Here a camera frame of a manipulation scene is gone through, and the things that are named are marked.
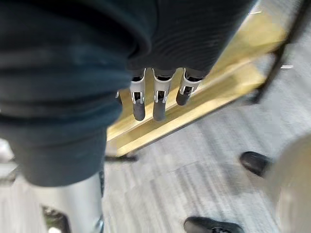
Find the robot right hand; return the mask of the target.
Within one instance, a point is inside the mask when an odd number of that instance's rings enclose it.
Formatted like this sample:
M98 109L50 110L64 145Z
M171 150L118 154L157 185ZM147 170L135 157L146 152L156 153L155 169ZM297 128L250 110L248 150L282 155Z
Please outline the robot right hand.
M42 209L104 230L107 128L138 71L205 77L253 0L3 0L0 136Z

